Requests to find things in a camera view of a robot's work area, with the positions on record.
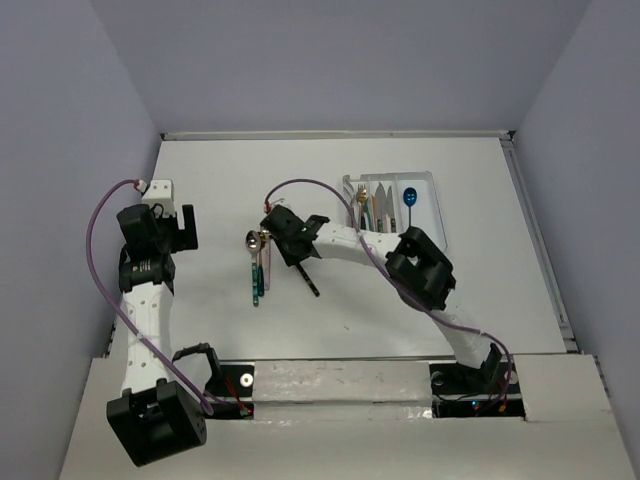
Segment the pink handled spoon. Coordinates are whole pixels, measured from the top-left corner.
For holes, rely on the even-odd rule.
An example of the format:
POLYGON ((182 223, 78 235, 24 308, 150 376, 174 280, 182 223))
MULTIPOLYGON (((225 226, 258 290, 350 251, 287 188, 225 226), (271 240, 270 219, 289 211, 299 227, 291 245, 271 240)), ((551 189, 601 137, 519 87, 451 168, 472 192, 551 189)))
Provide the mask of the pink handled spoon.
POLYGON ((261 231, 265 236, 265 254, 264 254, 264 271, 265 271, 265 291, 270 289, 270 273, 271 273, 271 238, 267 230, 261 231))

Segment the gold spoon teal handle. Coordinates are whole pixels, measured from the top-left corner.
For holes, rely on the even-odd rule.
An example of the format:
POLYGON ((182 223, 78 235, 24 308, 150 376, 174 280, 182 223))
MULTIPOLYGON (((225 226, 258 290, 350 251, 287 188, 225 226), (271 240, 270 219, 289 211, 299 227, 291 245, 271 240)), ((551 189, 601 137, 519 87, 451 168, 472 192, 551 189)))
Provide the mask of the gold spoon teal handle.
POLYGON ((258 255, 258 295, 265 295, 265 271, 264 271, 264 254, 265 254, 265 236, 262 232, 258 234, 260 240, 260 251, 258 255))

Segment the teal handled spoon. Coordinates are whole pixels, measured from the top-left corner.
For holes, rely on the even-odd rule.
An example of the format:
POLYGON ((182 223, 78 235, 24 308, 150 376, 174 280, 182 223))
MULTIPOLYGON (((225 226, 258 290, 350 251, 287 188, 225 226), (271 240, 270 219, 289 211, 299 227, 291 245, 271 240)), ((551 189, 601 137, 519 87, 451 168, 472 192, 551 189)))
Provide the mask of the teal handled spoon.
POLYGON ((245 248, 251 256, 251 275, 252 275, 252 303, 254 307, 259 306, 259 267, 258 257, 261 251, 261 239, 259 234, 250 230, 245 236, 245 248))

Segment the gold fork green handle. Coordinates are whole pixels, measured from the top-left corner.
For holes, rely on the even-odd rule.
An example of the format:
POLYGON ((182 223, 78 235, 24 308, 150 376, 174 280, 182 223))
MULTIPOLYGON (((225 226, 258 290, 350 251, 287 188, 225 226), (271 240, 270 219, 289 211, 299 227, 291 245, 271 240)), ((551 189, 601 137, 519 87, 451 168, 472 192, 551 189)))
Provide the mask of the gold fork green handle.
POLYGON ((367 228, 367 189, 364 184, 359 184, 357 186, 356 201, 359 205, 359 227, 362 230, 365 230, 367 228))

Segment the blue metallic spoon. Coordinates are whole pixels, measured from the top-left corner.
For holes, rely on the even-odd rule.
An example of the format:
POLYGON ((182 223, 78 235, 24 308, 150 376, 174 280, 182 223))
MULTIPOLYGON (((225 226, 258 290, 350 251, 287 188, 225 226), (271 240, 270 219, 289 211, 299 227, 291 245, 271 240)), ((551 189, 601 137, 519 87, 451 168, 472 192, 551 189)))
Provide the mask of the blue metallic spoon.
POLYGON ((403 191, 403 202, 407 207, 407 227, 412 226, 412 209, 417 203, 417 190, 414 187, 407 187, 403 191))

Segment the pink handled fork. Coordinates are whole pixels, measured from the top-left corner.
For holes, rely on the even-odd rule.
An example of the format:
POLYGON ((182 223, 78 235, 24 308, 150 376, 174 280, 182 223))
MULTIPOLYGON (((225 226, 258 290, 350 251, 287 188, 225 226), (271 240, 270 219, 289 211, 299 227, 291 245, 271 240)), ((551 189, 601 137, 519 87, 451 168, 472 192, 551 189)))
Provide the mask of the pink handled fork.
POLYGON ((342 178, 342 187, 343 187, 344 198, 348 204, 347 213, 345 214, 345 223, 348 227, 353 227, 354 226, 353 213, 354 213, 354 202, 356 197, 356 190, 351 182, 349 175, 345 175, 342 178))

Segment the orange handled knife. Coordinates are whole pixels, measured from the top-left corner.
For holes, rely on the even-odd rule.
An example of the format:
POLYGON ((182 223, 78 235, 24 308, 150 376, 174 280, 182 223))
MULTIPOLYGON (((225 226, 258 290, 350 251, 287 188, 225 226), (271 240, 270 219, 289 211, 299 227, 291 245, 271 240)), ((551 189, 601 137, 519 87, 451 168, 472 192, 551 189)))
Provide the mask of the orange handled knife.
POLYGON ((372 206, 372 216, 373 216, 373 224, 374 224, 374 231, 376 232, 380 232, 380 228, 379 228, 379 215, 378 215, 378 208, 377 208, 377 201, 376 201, 376 196, 372 195, 371 196, 371 206, 372 206))

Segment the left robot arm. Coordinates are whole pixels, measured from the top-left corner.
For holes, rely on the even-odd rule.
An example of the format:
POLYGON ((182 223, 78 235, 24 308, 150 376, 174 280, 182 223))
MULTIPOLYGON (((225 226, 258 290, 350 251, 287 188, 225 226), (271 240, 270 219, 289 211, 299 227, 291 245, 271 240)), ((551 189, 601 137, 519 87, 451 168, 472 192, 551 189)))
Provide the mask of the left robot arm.
POLYGON ((206 395, 221 370, 206 360, 187 375, 170 358, 169 321, 176 267, 172 256, 198 247, 194 208, 169 213, 161 203, 137 204, 116 218, 124 237, 116 314, 129 331, 121 394, 106 405, 107 421, 137 467, 200 447, 214 409, 206 395))

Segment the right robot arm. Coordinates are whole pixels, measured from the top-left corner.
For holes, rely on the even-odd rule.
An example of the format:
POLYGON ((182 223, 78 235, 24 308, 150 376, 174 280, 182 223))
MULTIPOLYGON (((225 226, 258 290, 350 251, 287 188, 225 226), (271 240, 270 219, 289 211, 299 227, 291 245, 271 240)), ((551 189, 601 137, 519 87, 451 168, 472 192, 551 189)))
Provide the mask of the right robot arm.
POLYGON ((376 268, 406 305, 436 324, 468 390, 490 391, 497 385, 507 389, 513 373, 508 350, 495 336, 467 322, 458 308, 447 306, 456 287, 453 264, 421 229, 376 233, 319 215, 303 221, 282 205, 272 207, 260 225, 289 266, 317 258, 376 268))

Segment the white compartment tray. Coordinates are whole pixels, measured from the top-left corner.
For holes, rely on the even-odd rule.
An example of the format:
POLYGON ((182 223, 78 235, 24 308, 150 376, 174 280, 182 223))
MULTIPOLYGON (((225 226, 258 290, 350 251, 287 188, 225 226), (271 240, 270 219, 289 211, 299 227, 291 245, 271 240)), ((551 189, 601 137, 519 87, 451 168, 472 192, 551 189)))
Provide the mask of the white compartment tray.
POLYGON ((423 230, 442 251, 447 240, 433 176, 428 171, 342 177, 355 224, 381 233, 423 230))

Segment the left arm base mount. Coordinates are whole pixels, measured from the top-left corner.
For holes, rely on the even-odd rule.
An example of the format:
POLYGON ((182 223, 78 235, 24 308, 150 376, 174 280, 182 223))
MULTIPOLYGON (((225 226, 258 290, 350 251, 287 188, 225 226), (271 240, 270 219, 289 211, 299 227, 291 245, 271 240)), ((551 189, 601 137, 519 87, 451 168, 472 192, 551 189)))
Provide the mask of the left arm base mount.
POLYGON ((233 364, 205 361, 204 379, 192 379, 210 407, 207 413, 200 398, 183 384, 179 377, 171 381, 158 381, 156 399, 148 409, 166 421, 191 420, 249 420, 254 417, 253 395, 254 367, 250 364, 233 364))

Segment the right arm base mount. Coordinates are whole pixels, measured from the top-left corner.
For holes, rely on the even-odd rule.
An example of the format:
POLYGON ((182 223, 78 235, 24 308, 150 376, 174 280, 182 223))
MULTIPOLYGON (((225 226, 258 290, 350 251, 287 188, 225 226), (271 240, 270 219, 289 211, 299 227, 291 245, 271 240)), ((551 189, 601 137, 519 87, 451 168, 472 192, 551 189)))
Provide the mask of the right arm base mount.
POLYGON ((515 366, 508 376, 502 362, 490 384, 474 383, 457 363, 430 364, 429 373, 434 418, 525 417, 515 366))

